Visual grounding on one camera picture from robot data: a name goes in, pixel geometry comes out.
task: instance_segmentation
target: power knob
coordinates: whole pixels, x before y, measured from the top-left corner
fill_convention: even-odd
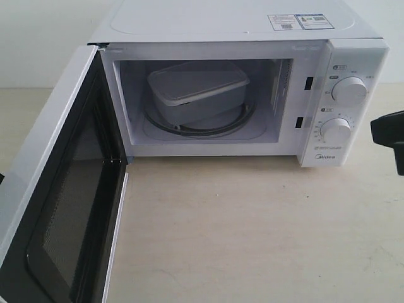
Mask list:
[[[351,127],[347,120],[335,118],[325,122],[320,129],[320,135],[326,143],[344,144],[351,137]]]
[[[367,97],[365,83],[356,77],[349,77],[339,81],[333,89],[333,99],[342,106],[361,104]]]

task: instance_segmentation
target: microwave door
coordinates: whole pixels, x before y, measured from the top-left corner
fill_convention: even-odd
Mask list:
[[[126,164],[100,54],[80,47],[0,184],[3,300],[105,299]]]

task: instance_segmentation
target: white plastic container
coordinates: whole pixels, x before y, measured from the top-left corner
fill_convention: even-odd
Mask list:
[[[191,61],[152,72],[148,82],[165,120],[183,125],[242,105],[249,78],[230,61]]]

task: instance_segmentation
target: beige table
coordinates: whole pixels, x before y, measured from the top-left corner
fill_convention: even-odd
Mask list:
[[[48,90],[0,91],[0,170]],[[369,121],[347,164],[294,157],[139,158],[128,167],[109,302],[404,302],[404,177]]]

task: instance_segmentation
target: microwave oven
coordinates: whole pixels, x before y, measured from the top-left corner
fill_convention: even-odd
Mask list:
[[[0,297],[106,302],[136,157],[344,164],[388,50],[340,0],[120,1],[0,184]]]

